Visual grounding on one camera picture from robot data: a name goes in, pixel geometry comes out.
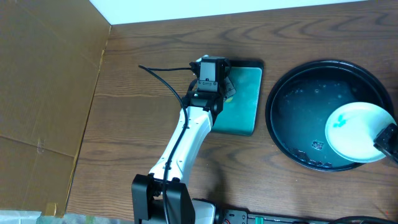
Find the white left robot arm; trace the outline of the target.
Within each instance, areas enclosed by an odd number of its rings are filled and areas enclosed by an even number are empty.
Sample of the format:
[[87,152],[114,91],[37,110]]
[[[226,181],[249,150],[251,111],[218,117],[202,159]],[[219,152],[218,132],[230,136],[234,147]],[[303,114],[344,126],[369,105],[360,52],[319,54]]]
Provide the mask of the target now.
[[192,199],[189,176],[199,149],[211,131],[223,103],[236,93],[229,78],[216,92],[200,91],[191,82],[181,98],[178,125],[158,162],[147,175],[137,174],[131,185],[135,223],[221,223],[213,202]]

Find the mint plate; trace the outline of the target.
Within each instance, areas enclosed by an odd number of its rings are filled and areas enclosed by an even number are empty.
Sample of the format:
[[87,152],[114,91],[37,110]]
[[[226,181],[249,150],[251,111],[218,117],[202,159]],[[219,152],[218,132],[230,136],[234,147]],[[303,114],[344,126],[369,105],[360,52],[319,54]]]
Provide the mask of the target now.
[[342,158],[358,163],[376,162],[386,155],[376,149],[374,140],[390,124],[397,123],[385,109],[365,102],[348,103],[328,117],[325,136]]

